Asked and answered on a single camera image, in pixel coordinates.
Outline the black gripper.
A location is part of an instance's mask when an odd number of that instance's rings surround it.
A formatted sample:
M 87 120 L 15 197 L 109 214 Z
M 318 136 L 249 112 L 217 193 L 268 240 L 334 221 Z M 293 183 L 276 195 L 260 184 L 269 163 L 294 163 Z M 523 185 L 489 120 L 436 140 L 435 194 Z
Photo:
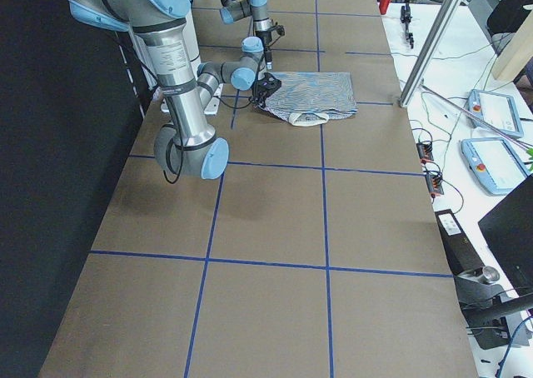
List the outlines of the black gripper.
M 271 84 L 267 80 L 259 80 L 252 88 L 252 105 L 255 108 L 265 109 L 265 100 L 270 96 Z
M 263 46 L 263 53 L 265 55 L 266 69 L 272 70 L 272 54 L 271 44 L 273 42 L 271 37 L 260 37 Z

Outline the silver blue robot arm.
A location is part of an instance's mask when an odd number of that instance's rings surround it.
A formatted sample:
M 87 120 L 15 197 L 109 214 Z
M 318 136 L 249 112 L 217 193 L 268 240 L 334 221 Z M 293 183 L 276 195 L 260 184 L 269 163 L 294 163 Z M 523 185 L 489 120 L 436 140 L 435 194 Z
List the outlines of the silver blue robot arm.
M 252 30 L 263 46 L 266 69 L 272 69 L 271 47 L 285 35 L 283 25 L 274 22 L 269 15 L 268 0 L 220 0 L 220 16 L 225 24 L 233 24 L 245 17 L 252 19 Z
M 205 108 L 223 83 L 239 91 L 264 84 L 271 67 L 268 39 L 273 29 L 267 0 L 221 0 L 222 20 L 253 20 L 254 34 L 242 41 L 235 62 L 205 62 L 194 67 L 184 30 L 192 0 L 68 0 L 72 16 L 115 32 L 132 31 L 147 47 L 157 84 L 171 117 L 154 142 L 164 173 L 217 179 L 229 158 L 227 141 L 207 122 Z

